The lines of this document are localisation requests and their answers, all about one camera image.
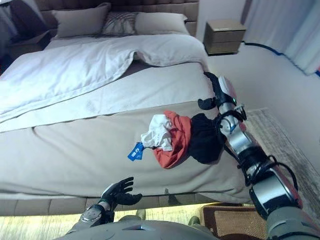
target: price tag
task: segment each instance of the price tag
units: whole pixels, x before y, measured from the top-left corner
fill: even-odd
[[[133,150],[129,153],[128,159],[131,161],[142,160],[142,155],[144,151],[144,145],[142,142],[137,142]]]

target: curtain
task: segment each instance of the curtain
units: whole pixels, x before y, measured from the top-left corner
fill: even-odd
[[[10,7],[0,6],[0,58],[5,55],[10,39],[17,34],[17,29],[11,20]]]
[[[320,66],[319,13],[319,0],[253,0],[243,40],[283,53],[312,74]]]
[[[306,74],[320,66],[320,1],[316,0],[302,26],[284,52]]]

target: carpet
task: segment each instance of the carpet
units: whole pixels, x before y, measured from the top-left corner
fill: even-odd
[[[267,155],[274,155],[278,162],[293,170],[298,183],[303,210],[320,225],[320,175],[293,142],[284,127],[267,108],[247,112],[247,129],[259,142]],[[291,179],[285,168],[284,175]]]

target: floor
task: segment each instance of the floor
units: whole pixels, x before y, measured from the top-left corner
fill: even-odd
[[[320,173],[319,76],[306,76],[285,56],[243,43],[238,54],[211,56],[208,64],[233,83],[246,109],[267,107]]]
[[[170,221],[188,224],[192,216],[200,217],[201,207],[206,204],[150,208],[147,220]],[[117,211],[114,221],[136,211]],[[0,217],[0,239],[5,240],[52,240],[61,237],[79,220],[80,214],[53,216],[7,216]]]

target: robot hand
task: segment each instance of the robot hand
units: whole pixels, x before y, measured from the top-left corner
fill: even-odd
[[[102,193],[99,203],[108,203],[111,207],[111,211],[114,211],[118,204],[134,205],[138,203],[142,198],[142,194],[132,195],[128,193],[133,190],[132,187],[129,187],[134,184],[133,180],[134,177],[132,176],[121,180],[118,183],[110,184]]]

